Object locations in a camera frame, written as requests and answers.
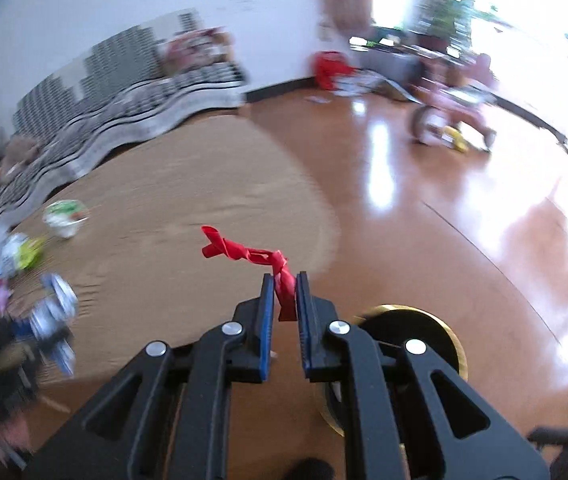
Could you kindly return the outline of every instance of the metal screw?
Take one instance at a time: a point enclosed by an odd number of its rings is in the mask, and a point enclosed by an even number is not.
[[[224,332],[225,335],[238,335],[241,334],[242,330],[243,326],[236,321],[228,321],[222,325],[222,332]]]
[[[406,349],[415,355],[420,355],[426,352],[426,343],[420,341],[419,339],[408,339],[406,342]]]
[[[346,321],[338,319],[337,321],[333,321],[330,325],[328,325],[328,330],[330,330],[334,334],[344,335],[349,333],[350,325]]]
[[[146,345],[146,353],[150,355],[150,357],[159,357],[166,353],[166,345],[161,341],[153,341]]]

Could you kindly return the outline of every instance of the red ribbon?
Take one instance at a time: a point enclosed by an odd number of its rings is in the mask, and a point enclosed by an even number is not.
[[[280,251],[265,251],[244,247],[234,241],[222,238],[219,231],[210,225],[203,225],[202,232],[210,243],[202,249],[205,258],[225,254],[231,260],[248,260],[251,264],[268,265],[273,268],[275,293],[281,305],[280,321],[297,321],[295,309],[295,277],[288,270],[287,260]]]

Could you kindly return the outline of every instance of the red bag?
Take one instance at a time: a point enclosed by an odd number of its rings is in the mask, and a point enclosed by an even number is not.
[[[318,52],[313,59],[313,71],[317,86],[324,90],[334,90],[333,77],[350,75],[355,69],[346,61],[346,56],[335,50]]]

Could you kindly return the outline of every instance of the stuffed animal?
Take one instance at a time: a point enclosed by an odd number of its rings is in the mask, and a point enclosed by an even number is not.
[[[0,186],[5,186],[36,159],[39,143],[32,137],[15,134],[6,144],[6,155],[0,163]]]

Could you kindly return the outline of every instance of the round rug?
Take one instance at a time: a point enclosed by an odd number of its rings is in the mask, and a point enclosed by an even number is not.
[[[218,116],[123,153],[48,203],[73,198],[90,218],[69,240],[51,238],[42,263],[17,280],[13,305],[42,295],[57,272],[79,298],[71,324],[76,378],[112,374],[148,341],[193,342],[259,296],[268,267],[206,260],[203,224],[248,247],[281,250],[291,272],[329,263],[336,217],[301,165],[250,121]],[[48,235],[43,208],[16,231]],[[42,383],[62,380],[52,367]]]

